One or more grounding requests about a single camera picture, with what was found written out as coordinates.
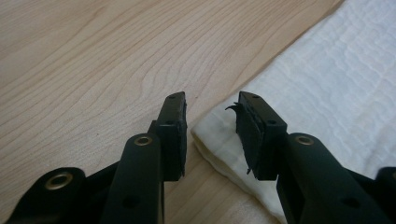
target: metal grommet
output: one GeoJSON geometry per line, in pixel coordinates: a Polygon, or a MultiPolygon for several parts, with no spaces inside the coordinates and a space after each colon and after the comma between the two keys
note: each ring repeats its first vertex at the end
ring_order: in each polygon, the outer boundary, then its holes
{"type": "Polygon", "coordinates": [[[134,140],[134,143],[138,146],[146,146],[152,142],[152,139],[148,136],[141,136],[134,140]]]}
{"type": "Polygon", "coordinates": [[[297,137],[295,138],[295,140],[296,140],[298,143],[302,144],[302,145],[306,145],[306,146],[314,145],[314,140],[312,140],[311,138],[309,138],[309,137],[307,137],[307,136],[302,136],[302,135],[300,135],[300,136],[297,136],[297,137]]]}
{"type": "Polygon", "coordinates": [[[60,174],[51,177],[46,182],[46,189],[48,190],[61,189],[64,186],[68,185],[72,181],[72,179],[73,179],[72,174],[68,172],[62,172],[60,174]]]}

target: wood grain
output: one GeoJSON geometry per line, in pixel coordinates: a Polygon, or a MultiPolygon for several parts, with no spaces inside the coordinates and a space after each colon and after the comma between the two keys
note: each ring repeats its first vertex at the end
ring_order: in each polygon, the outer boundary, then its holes
{"type": "MultiPolygon", "coordinates": [[[[44,173],[90,175],[187,94],[189,125],[341,0],[0,2],[0,222],[44,173]]],[[[166,184],[168,223],[275,221],[202,159],[166,184]]]]}

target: light wood surface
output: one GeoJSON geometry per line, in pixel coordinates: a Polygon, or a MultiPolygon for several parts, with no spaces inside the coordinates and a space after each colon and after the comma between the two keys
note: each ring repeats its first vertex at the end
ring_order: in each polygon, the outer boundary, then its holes
{"type": "MultiPolygon", "coordinates": [[[[193,125],[340,1],[1,1],[0,222],[44,173],[117,161],[166,95],[193,125]]],[[[165,200],[167,223],[276,222],[190,135],[165,200]]]]}

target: white towel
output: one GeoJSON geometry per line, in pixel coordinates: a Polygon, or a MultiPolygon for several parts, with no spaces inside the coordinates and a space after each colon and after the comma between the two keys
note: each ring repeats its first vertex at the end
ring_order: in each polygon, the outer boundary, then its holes
{"type": "MultiPolygon", "coordinates": [[[[288,133],[320,139],[350,170],[374,178],[396,166],[396,1],[345,1],[243,91],[260,95],[288,133]]],[[[237,94],[213,108],[192,134],[219,172],[285,223],[276,183],[246,174],[235,113],[224,110],[236,101],[237,94]]]]}

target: white cloth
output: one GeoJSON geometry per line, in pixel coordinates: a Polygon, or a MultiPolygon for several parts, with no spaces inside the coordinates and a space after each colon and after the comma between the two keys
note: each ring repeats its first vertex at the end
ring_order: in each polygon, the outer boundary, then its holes
{"type": "MultiPolygon", "coordinates": [[[[346,0],[243,88],[260,95],[289,133],[321,140],[346,168],[374,178],[396,166],[396,1],[346,0]]],[[[235,133],[237,94],[192,129],[203,156],[286,222],[276,183],[246,175],[235,133]]]]}

